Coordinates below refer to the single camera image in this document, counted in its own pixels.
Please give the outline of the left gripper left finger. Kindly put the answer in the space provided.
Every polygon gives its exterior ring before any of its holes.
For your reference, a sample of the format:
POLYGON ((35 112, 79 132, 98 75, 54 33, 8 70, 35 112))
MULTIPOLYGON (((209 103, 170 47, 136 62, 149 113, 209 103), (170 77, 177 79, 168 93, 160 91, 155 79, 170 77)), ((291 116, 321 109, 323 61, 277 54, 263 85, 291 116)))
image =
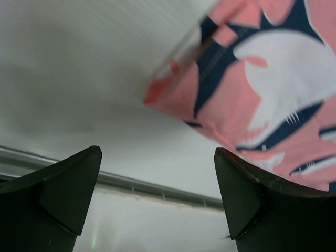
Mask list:
POLYGON ((98 146, 1 183, 1 251, 73 251, 102 160, 98 146))

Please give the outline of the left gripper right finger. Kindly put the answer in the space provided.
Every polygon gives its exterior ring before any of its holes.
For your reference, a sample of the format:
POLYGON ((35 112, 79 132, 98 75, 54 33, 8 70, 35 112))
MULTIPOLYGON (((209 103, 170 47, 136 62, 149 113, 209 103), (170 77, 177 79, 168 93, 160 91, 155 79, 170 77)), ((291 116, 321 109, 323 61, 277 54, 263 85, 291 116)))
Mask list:
POLYGON ((335 194, 285 180, 224 148, 214 162, 238 251, 335 251, 335 194))

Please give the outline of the pink shark print shorts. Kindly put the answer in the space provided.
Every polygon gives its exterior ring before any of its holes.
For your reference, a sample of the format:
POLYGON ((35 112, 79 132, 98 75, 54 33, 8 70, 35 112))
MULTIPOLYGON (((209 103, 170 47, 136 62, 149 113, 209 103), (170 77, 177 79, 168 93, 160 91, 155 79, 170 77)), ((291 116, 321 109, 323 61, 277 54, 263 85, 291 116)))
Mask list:
POLYGON ((335 192, 335 1, 217 1, 143 103, 252 165, 335 192))

